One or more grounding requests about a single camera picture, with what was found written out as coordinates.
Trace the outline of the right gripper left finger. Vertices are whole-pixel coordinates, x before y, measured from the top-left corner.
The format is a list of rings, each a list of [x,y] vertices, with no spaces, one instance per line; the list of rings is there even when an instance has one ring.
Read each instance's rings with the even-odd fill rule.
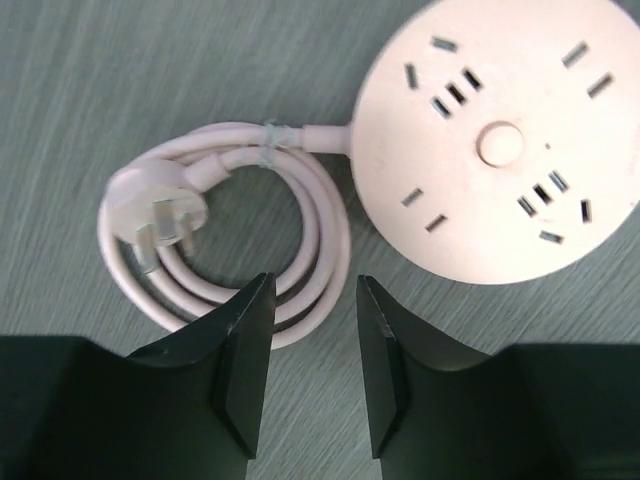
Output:
[[[275,280],[127,356],[79,336],[1,340],[5,479],[242,479],[257,453]]]

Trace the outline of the pink round power socket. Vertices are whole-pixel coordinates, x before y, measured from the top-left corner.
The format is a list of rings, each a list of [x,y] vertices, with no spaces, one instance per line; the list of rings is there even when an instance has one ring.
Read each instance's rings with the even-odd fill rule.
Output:
[[[361,203],[436,275],[503,285],[558,271],[639,201],[639,26],[612,1],[436,1],[360,90]]]

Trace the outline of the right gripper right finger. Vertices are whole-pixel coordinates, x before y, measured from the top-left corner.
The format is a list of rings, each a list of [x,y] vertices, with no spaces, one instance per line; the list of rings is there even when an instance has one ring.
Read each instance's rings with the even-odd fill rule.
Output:
[[[635,479],[639,348],[514,344],[488,355],[357,282],[371,451],[387,479]]]

